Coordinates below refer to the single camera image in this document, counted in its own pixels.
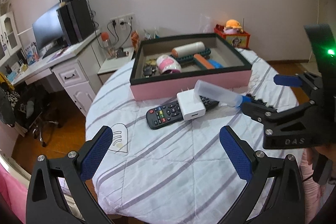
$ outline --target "wall socket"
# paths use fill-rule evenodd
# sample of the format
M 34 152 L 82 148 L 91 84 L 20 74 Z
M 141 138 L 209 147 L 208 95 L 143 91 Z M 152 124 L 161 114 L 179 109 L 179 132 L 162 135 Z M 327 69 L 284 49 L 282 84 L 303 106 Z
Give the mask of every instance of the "wall socket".
M 134 22 L 134 17 L 135 17 L 135 14 L 134 13 L 130 13 L 130 14 L 127 14 L 127 15 L 111 18 L 110 22 L 112 23 L 113 20 L 115 20 L 115 23 L 117 24 L 116 27 L 119 26 L 119 28 L 120 28 L 121 31 L 126 31 L 128 29 L 127 26 L 129 26 L 129 25 L 128 24 L 120 25 L 120 23 L 121 22 L 125 22 L 125 23 L 127 23 L 127 22 L 128 23 Z

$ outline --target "red basket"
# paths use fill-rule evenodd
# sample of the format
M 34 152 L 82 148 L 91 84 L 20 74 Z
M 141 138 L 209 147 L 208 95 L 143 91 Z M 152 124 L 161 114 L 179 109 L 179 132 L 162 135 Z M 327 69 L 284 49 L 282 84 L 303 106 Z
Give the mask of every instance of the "red basket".
M 229 44 L 231 44 L 234 48 L 249 48 L 249 40 L 250 34 L 247 32 L 236 33 L 236 34 L 225 34 L 223 33 L 223 29 L 225 26 L 216 25 L 214 28 L 215 33 L 224 38 Z

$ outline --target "computer monitor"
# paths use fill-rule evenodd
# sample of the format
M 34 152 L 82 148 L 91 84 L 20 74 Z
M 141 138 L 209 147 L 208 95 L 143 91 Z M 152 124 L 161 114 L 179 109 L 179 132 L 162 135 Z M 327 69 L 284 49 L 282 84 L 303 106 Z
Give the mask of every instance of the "computer monitor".
M 58 45 L 49 49 L 43 58 L 66 46 L 66 43 L 63 42 L 64 34 L 57 15 L 58 8 L 59 3 L 51 7 L 33 23 L 33 32 L 38 50 L 42 50 L 43 47 L 53 41 L 58 43 Z

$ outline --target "red lid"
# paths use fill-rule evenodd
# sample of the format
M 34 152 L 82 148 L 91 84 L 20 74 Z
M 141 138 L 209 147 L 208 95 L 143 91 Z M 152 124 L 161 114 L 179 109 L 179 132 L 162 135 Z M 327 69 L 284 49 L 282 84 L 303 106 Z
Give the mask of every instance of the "red lid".
M 105 40 L 109 40 L 109 34 L 107 33 L 107 32 L 102 32 L 101 33 L 101 39 L 103 40 L 103 41 L 105 41 Z

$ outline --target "green light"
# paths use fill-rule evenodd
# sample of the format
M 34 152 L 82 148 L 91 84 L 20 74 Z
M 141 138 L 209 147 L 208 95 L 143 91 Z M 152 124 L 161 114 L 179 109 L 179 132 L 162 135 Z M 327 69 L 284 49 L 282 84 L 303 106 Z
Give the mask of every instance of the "green light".
M 330 54 L 330 55 L 335 55 L 335 51 L 332 50 L 332 49 L 330 49 L 330 50 L 328 50 L 328 54 Z

